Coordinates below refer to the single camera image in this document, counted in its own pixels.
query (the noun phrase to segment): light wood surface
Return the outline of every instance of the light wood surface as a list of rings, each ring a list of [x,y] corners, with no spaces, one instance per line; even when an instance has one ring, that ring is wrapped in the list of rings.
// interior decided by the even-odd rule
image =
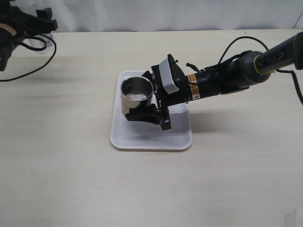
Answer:
[[[47,68],[0,84],[0,226],[281,227],[295,208],[302,226],[303,109],[290,75],[190,103],[187,151],[122,152],[109,141],[121,72],[171,53],[191,73],[187,62],[216,64],[240,35],[273,47],[298,32],[56,34]],[[245,50],[263,51],[243,40],[227,56]],[[1,76],[45,61],[19,47]]]

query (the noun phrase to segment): metal cup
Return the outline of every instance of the metal cup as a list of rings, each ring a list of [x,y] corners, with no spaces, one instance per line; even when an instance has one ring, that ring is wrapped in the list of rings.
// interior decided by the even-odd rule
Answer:
[[[121,111],[124,116],[129,109],[152,104],[153,85],[145,77],[129,77],[121,84]]]

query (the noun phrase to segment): black cable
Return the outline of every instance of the black cable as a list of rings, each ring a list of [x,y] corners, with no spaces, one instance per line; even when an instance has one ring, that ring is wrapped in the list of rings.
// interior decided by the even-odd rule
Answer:
[[[293,76],[295,91],[297,92],[299,100],[300,100],[300,102],[303,105],[303,95],[302,95],[302,92],[301,92],[301,89],[300,89],[300,85],[299,85],[299,82],[298,82],[298,78],[297,78],[297,75],[295,74],[295,72],[292,71],[292,70],[276,70],[276,71],[280,72],[280,73],[289,73],[289,74],[291,74]]]
[[[232,41],[232,42],[228,45],[228,47],[227,47],[226,50],[224,51],[222,57],[220,58],[220,60],[219,60],[219,62],[218,62],[218,65],[221,64],[221,62],[222,62],[224,56],[226,55],[226,53],[228,52],[228,50],[230,49],[230,47],[231,47],[236,41],[238,41],[238,40],[240,40],[240,39],[251,39],[251,40],[257,41],[259,44],[261,44],[262,46],[264,46],[264,48],[265,48],[267,51],[269,50],[268,47],[267,47],[261,40],[255,38],[255,37],[252,37],[252,36],[240,36],[240,37],[236,38],[234,41]]]
[[[33,74],[33,73],[35,73],[35,72],[38,72],[38,71],[40,71],[41,69],[45,68],[45,67],[52,61],[52,59],[55,57],[55,55],[56,55],[56,53],[57,53],[57,43],[56,43],[52,38],[50,38],[50,37],[48,37],[48,36],[46,36],[46,35],[44,35],[44,34],[41,34],[41,36],[47,38],[48,40],[50,40],[50,41],[54,44],[54,51],[53,51],[53,54],[52,54],[52,56],[50,57],[50,59],[49,59],[43,66],[41,66],[40,68],[38,68],[38,69],[36,69],[36,70],[33,70],[33,71],[29,72],[29,73],[26,73],[26,74],[24,74],[24,75],[21,75],[21,76],[15,77],[15,78],[11,78],[11,79],[0,79],[0,82],[10,82],[10,81],[14,81],[14,80],[17,80],[17,79],[20,79],[20,78],[29,76],[29,75],[31,75],[31,74]]]

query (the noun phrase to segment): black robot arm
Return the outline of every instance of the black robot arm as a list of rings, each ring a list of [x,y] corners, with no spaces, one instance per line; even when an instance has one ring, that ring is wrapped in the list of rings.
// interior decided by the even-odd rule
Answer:
[[[154,85],[157,105],[152,104],[153,108],[130,109],[126,115],[127,120],[150,122],[159,124],[163,130],[171,129],[169,106],[246,90],[265,82],[273,71],[290,64],[301,70],[303,32],[265,53],[246,51],[203,70],[188,64],[196,71],[188,76],[184,75],[177,62],[169,54],[165,61],[152,66],[152,72],[146,71],[143,74]],[[148,119],[152,115],[152,121],[144,119],[142,113],[147,114]]]
[[[0,71],[5,70],[12,52],[26,38],[57,30],[51,8],[36,12],[37,17],[11,6],[9,0],[0,1]]]

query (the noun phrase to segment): plastic tray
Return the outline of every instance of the plastic tray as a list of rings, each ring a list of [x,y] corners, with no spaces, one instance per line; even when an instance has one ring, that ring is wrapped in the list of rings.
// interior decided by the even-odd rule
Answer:
[[[162,131],[159,125],[129,122],[121,113],[120,85],[127,77],[141,76],[141,71],[123,72],[117,82],[110,141],[121,150],[185,150],[193,141],[188,104],[169,107],[171,130]]]

